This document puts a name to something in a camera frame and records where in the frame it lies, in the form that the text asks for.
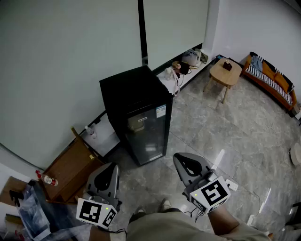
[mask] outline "blue cloth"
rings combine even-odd
[[[252,57],[251,66],[253,66],[256,70],[262,72],[262,62],[255,55]]]

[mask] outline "glass fridge door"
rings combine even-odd
[[[141,165],[163,155],[166,105],[127,119],[126,138]]]

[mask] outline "fridge label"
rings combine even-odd
[[[157,107],[156,111],[157,111],[157,118],[164,116],[166,114],[166,104]]]
[[[147,120],[147,117],[144,117],[144,118],[138,120],[138,122],[145,121],[145,120]]]

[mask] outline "gray tile floor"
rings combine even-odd
[[[193,204],[181,194],[184,185],[175,171],[173,154],[200,154],[213,165],[223,149],[216,171],[239,185],[239,191],[232,192],[225,204],[228,210],[244,222],[254,214],[252,225],[274,233],[273,240],[297,240],[301,231],[283,228],[291,205],[300,201],[301,168],[293,166],[288,155],[290,146],[300,141],[298,121],[244,78],[229,90],[224,104],[225,87],[216,82],[203,93],[210,67],[174,98],[165,157],[142,167],[135,166],[122,148],[110,157],[121,167],[119,198],[123,201],[111,230],[127,227],[139,205],[148,212],[156,211],[164,197],[182,211],[193,210]],[[208,216],[200,217],[197,224],[200,230],[213,232]],[[123,234],[111,237],[125,239]]]

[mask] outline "black mini fridge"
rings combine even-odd
[[[165,156],[173,96],[147,66],[99,81],[109,121],[137,165]]]

